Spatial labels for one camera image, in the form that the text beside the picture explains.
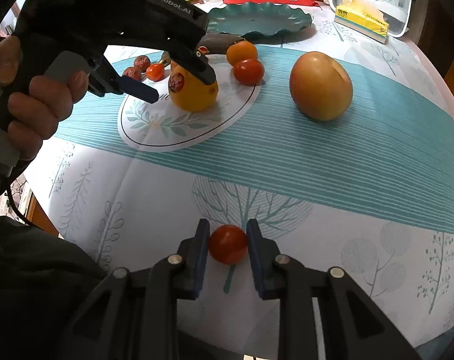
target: scalloped green tray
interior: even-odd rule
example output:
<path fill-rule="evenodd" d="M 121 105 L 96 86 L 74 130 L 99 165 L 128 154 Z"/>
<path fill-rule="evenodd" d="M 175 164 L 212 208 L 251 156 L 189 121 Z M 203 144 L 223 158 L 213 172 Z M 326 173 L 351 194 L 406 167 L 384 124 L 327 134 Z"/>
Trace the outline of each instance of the scalloped green tray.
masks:
<path fill-rule="evenodd" d="M 247 2 L 228 4 L 209 12 L 208 32 L 240 35 L 248 40 L 286 35 L 310 27 L 312 17 L 286 4 Z"/>

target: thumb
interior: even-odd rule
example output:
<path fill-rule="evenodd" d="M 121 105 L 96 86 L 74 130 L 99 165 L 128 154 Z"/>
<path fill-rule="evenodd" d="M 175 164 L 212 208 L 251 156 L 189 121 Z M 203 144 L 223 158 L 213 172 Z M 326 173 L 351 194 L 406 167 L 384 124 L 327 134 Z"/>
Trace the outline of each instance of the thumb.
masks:
<path fill-rule="evenodd" d="M 20 40 L 9 36 L 0 42 L 0 85 L 5 86 L 14 81 L 19 68 Z"/>

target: red sticker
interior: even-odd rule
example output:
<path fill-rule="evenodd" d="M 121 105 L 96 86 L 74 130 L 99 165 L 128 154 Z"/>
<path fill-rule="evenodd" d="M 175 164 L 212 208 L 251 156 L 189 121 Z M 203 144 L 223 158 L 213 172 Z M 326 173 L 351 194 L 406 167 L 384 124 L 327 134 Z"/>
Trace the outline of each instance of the red sticker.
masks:
<path fill-rule="evenodd" d="M 184 83 L 184 76 L 181 73 L 175 73 L 173 76 L 170 76 L 170 80 L 168 81 L 168 88 L 173 93 L 177 93 L 182 90 Z"/>

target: silver screw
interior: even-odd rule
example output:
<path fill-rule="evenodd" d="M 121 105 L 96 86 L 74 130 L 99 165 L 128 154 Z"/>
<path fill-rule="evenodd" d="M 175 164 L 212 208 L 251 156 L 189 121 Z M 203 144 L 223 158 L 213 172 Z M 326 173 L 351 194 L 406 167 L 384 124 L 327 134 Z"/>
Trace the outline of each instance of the silver screw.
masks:
<path fill-rule="evenodd" d="M 182 262 L 182 256 L 180 254 L 171 254 L 168 256 L 167 261 L 175 266 Z"/>
<path fill-rule="evenodd" d="M 334 266 L 332 269 L 330 269 L 330 274 L 336 279 L 341 279 L 343 276 L 345 276 L 345 271 L 338 266 Z"/>
<path fill-rule="evenodd" d="M 112 274 L 114 275 L 114 277 L 116 279 L 122 279 L 124 278 L 125 276 L 127 276 L 129 272 L 127 271 L 127 269 L 125 268 L 122 268 L 122 267 L 119 267 L 119 268 L 116 268 L 114 269 L 114 271 L 112 272 Z"/>
<path fill-rule="evenodd" d="M 279 254 L 275 257 L 275 261 L 279 264 L 288 264 L 290 262 L 290 257 L 285 254 Z"/>

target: finger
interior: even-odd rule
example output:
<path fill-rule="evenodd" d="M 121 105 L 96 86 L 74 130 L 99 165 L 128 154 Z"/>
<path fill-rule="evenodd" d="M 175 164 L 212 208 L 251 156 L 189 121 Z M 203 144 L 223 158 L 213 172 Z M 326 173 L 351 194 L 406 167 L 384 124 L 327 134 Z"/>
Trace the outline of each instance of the finger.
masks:
<path fill-rule="evenodd" d="M 7 137 L 11 144 L 20 150 L 22 160 L 33 159 L 42 147 L 42 138 L 18 120 L 10 122 Z"/>
<path fill-rule="evenodd" d="M 7 103 L 10 114 L 34 130 L 41 138 L 49 139 L 57 131 L 58 119 L 39 100 L 14 92 Z"/>
<path fill-rule="evenodd" d="M 9 36 L 0 42 L 0 85 L 5 86 L 14 81 L 19 68 L 20 40 Z"/>
<path fill-rule="evenodd" d="M 58 120 L 67 119 L 72 113 L 72 95 L 67 85 L 45 76 L 35 76 L 30 81 L 29 94 L 43 102 Z"/>
<path fill-rule="evenodd" d="M 80 70 L 72 74 L 67 86 L 69 87 L 70 94 L 72 95 L 72 101 L 74 104 L 85 96 L 88 85 L 89 76 L 87 76 L 85 72 Z"/>

